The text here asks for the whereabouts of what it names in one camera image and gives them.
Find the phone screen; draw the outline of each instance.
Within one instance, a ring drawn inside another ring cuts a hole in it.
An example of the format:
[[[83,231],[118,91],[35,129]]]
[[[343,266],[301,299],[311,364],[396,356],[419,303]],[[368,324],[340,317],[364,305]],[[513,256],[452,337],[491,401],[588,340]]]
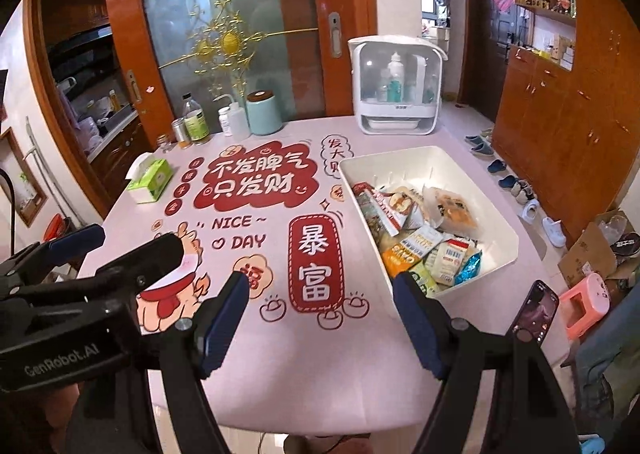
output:
[[[551,327],[551,321],[558,310],[558,296],[545,283],[537,280],[533,283],[529,294],[511,325],[511,331],[526,329],[533,338],[542,344]]]

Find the green label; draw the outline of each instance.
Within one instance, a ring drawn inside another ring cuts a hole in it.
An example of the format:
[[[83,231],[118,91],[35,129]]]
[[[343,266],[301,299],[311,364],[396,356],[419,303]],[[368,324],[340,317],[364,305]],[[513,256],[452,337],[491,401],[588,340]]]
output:
[[[207,126],[207,121],[202,111],[199,111],[196,115],[192,115],[189,118],[185,118],[184,124],[187,126],[187,132],[191,140],[202,140],[209,135],[209,126]]]
[[[402,102],[402,85],[400,84],[400,81],[389,81],[389,86],[386,89],[386,101]]]

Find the blue slipper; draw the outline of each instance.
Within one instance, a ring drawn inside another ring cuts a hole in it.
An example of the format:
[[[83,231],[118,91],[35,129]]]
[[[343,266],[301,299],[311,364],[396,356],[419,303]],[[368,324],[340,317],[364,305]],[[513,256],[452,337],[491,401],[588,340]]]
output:
[[[518,179],[513,176],[513,174],[508,174],[503,179],[498,181],[498,185],[500,185],[500,187],[502,187],[503,189],[511,189],[514,185],[516,185],[517,181]]]
[[[492,161],[489,167],[486,168],[486,170],[489,171],[491,174],[500,173],[500,171],[505,171],[506,169],[507,169],[507,164],[497,159]]]
[[[491,158],[495,155],[494,149],[486,142],[482,142],[482,144],[472,147],[471,152],[476,155],[476,157],[481,158]]]
[[[480,135],[476,135],[475,137],[465,137],[465,140],[469,142],[469,144],[480,145],[484,143],[484,139]]]

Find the pink tablecloth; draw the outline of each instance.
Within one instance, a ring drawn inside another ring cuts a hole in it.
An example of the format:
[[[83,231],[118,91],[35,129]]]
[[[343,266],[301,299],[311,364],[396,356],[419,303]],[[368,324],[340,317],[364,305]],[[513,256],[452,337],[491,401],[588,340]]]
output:
[[[189,254],[180,272],[139,300],[153,331],[192,314],[233,269],[248,272],[251,300],[223,366],[204,382],[221,424],[321,435],[424,423],[438,383],[383,309],[389,293],[376,252],[357,208],[343,200],[337,172],[344,157],[422,145],[457,161],[519,236],[515,263],[442,300],[453,317],[504,333],[533,280],[550,279],[485,163],[443,129],[368,136],[353,117],[340,117],[289,123],[242,148],[221,134],[175,148],[165,157],[178,170],[162,198],[136,205],[124,193],[104,222],[104,246],[87,256],[81,275],[158,233],[178,232]],[[560,319],[543,350],[550,362],[566,355]],[[166,406],[159,373],[150,385],[154,402]]]

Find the teal canister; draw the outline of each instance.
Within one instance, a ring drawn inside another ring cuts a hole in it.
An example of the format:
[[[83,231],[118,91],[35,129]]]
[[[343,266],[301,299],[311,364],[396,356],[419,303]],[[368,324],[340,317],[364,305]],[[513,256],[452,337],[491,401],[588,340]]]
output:
[[[254,135],[271,135],[282,128],[273,91],[258,90],[246,96],[246,116]]]

